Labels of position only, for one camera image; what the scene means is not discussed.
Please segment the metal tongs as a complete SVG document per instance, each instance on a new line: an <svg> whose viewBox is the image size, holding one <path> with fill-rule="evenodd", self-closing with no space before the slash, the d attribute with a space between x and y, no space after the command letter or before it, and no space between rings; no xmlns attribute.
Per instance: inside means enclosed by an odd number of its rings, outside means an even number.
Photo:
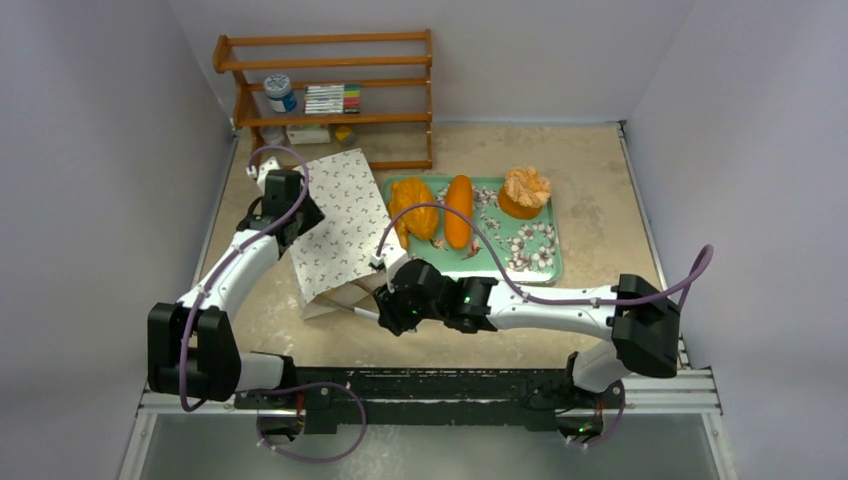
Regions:
<svg viewBox="0 0 848 480"><path fill-rule="evenodd" d="M375 321L377 321L379 319L379 315L377 313L373 312L373 311L369 311L369 310L365 310L365 309L360 308L360 307L355 307L355 306L339 303L339 302L336 302L332 299L324 299L324 302L328 306L333 307L337 310L349 311L349 312L351 312L355 315L358 315L358 316L361 316L361 317L364 317L364 318L368 318L368 319L371 319L371 320L375 320Z"/></svg>

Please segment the orange braided fake bread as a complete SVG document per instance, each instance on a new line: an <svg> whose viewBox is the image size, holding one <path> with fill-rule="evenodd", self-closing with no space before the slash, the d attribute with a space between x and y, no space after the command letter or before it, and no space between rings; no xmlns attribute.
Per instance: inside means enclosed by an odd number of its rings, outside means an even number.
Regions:
<svg viewBox="0 0 848 480"><path fill-rule="evenodd" d="M409 248L409 230L404 224L396 223L394 231L398 237L398 242L401 248L407 250Z"/></svg>

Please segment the white patterned paper bag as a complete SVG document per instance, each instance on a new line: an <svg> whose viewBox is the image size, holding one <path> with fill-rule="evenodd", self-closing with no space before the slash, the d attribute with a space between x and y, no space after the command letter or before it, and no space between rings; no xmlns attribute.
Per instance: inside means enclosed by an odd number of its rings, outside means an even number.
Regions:
<svg viewBox="0 0 848 480"><path fill-rule="evenodd" d="M301 318L352 307L386 283L370 265L390 217L362 150L307 164L309 194L324 219L288 249Z"/></svg>

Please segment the long orange fake baguette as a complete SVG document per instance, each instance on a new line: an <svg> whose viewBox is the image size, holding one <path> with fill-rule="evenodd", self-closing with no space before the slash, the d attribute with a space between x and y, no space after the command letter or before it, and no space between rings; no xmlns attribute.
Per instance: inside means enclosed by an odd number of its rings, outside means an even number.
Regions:
<svg viewBox="0 0 848 480"><path fill-rule="evenodd" d="M468 176L457 175L451 181L444 205L450 208L444 214L445 239L453 249L462 250L471 239L471 227L466 222L473 214L472 183Z"/></svg>

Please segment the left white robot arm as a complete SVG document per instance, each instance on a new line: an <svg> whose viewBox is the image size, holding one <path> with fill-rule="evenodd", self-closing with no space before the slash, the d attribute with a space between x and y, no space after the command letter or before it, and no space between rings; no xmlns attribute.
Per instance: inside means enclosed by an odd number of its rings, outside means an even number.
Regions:
<svg viewBox="0 0 848 480"><path fill-rule="evenodd" d="M288 248L324 218L311 199L308 176L272 170L226 253L190 292L158 303L147 319L149 388L183 403L224 401L259 390L272 408L297 399L293 362L275 354L240 352L231 321L264 274Z"/></svg>

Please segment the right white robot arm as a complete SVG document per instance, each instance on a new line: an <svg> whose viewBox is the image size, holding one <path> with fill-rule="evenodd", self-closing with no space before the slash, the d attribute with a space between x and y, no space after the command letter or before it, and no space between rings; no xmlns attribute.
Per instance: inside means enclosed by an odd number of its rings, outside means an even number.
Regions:
<svg viewBox="0 0 848 480"><path fill-rule="evenodd" d="M664 379L678 370L680 309L638 275L594 288L516 290L504 279L453 279L409 260L389 269L373 298L379 325L396 336L435 320L468 334L527 328L598 339L571 356L561 381L564 399L576 407L631 374Z"/></svg>

